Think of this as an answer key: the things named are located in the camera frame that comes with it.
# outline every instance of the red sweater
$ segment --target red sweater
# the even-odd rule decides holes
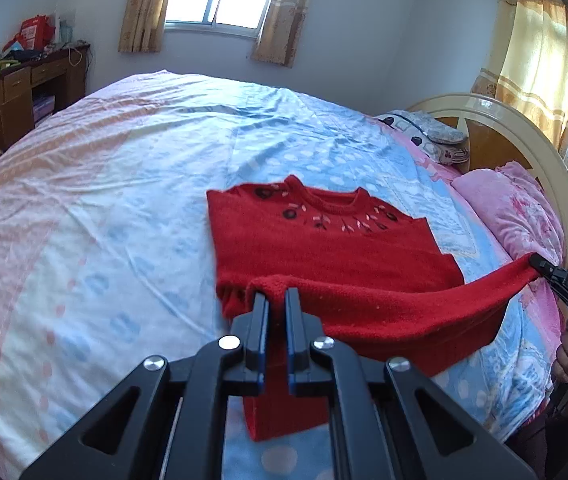
[[[490,343],[507,302],[539,277],[528,256],[464,285],[424,218],[413,219],[365,189],[277,184],[209,191],[217,292],[227,319],[262,291],[272,307],[266,394],[244,399],[255,440],[327,421],[324,399],[295,399],[286,387],[283,306],[299,289],[302,309],[359,354],[401,355],[435,375]]]

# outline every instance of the sweater collar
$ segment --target sweater collar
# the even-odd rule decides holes
[[[350,193],[324,191],[304,186],[295,175],[289,175],[284,182],[292,192],[302,197],[307,204],[325,213],[357,214],[366,211],[370,205],[370,195],[368,191],[361,187]],[[332,202],[331,199],[334,200],[335,198],[341,198],[342,200]]]

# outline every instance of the sweater sleeve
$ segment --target sweater sleeve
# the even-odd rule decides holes
[[[568,417],[546,424],[546,478],[554,478],[568,461]]]

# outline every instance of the curtain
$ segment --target curtain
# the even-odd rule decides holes
[[[167,6],[168,0],[127,0],[119,52],[159,52]]]
[[[306,18],[308,0],[271,0],[253,59],[291,67]]]
[[[528,117],[568,149],[568,9],[561,0],[500,0],[493,47],[472,92]]]

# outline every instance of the pink pillow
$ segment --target pink pillow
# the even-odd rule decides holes
[[[537,181],[517,162],[474,170],[451,183],[514,260],[539,253],[562,262],[564,231]]]

